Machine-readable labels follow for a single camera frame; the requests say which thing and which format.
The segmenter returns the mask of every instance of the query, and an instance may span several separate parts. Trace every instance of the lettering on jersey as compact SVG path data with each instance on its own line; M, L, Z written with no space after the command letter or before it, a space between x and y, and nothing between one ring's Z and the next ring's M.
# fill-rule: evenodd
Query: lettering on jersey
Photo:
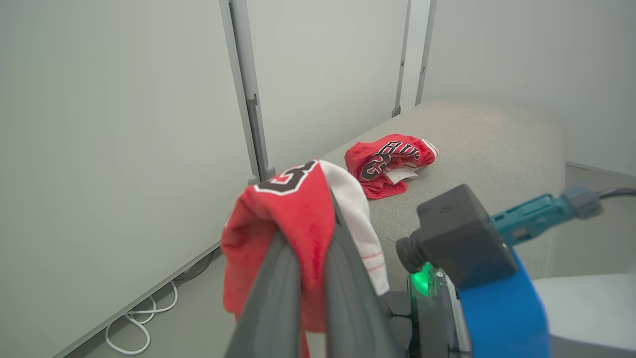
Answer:
M254 189L257 192L268 192L276 195L292 194L300 188L300 185L305 181L305 178L309 175L309 172L313 170L318 164L318 161L310 161L303 166L296 166L287 169L283 174L256 184Z
M420 160L420 151L413 145L400 141L390 141L375 154L369 163L364 165L360 172L360 177L364 180L371 180L382 173L384 168L386 168L391 161L393 153L406 155L408 157L413 156L416 161Z

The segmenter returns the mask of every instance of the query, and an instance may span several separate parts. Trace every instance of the white cable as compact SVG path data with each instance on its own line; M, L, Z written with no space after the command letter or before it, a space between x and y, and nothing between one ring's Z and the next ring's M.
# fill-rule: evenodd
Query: white cable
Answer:
M153 309L152 310L128 311L124 315L124 317L126 317L135 326L139 327L139 329L141 329L141 331L146 335L146 344L139 350L125 350L125 349L121 349L120 347L117 347L113 342L111 342L111 339L108 337L108 332L111 329L111 325L109 324L108 326L106 326L106 343L108 343L108 345L112 349L114 349L117 352L122 353L122 354L136 355L136 354L139 354L139 353L145 351L148 348L148 346L150 346L150 333L148 333L148 330L144 327L144 324L150 322L150 320L153 319L153 317L155 316L155 313L165 312L165 311L171 309L172 307L174 307L174 305L177 304L177 300L179 299L179 294L177 293L177 286L175 286L173 281L170 281L170 284L172 285L172 290L174 291L174 301L172 302L172 304L170 306L165 307L165 308L157 309L157 303L156 303L155 299L153 298L153 296L150 296L148 298L150 298L150 301L153 303ZM141 322L136 320L132 316L132 315L147 315L147 314L150 314L150 317L148 317L146 320L143 320Z

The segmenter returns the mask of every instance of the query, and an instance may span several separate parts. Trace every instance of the black cable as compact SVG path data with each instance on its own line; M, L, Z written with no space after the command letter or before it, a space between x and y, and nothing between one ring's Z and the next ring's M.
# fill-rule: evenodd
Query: black cable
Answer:
M597 192L599 199L607 199L616 196L636 196L636 189L633 188L617 188Z
M178 281L178 282L185 282L185 281L190 281L192 280L194 277L197 277L198 275L201 275L203 273L203 271L205 271L205 269L207 269L208 266L210 266L210 263L212 262L212 256L214 254L214 251L212 251L211 253L207 254L205 257L203 257L201 260L197 261L201 262L203 261L206 257L208 257L207 262L205 263L205 265L203 266L203 268L201 268L200 270L198 270L196 273L190 275L190 276L186 276L183 278L179 278L179 276L177 276L175 279L173 279L173 281Z

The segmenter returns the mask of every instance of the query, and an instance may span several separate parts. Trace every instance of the green light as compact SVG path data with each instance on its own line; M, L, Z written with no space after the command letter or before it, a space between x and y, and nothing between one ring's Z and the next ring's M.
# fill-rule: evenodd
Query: green light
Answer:
M426 297L429 297L429 272L432 268L433 266L427 262L420 272L411 275L411 281L417 292Z

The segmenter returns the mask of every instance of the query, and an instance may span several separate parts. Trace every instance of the gray upholstered surface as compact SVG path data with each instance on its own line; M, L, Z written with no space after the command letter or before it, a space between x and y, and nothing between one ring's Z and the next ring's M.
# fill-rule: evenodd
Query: gray upholstered surface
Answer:
M562 131L554 120L534 111L474 101L423 103L323 159L345 168L345 152L354 143L394 133L430 141L439 157L421 169L418 178L408 180L404 194L370 200L371 223L382 242L392 290L403 290L407 276L394 242L418 227L418 204L466 183L494 214L544 192L558 194L563 189ZM517 248L532 278L550 275L553 237L550 231Z

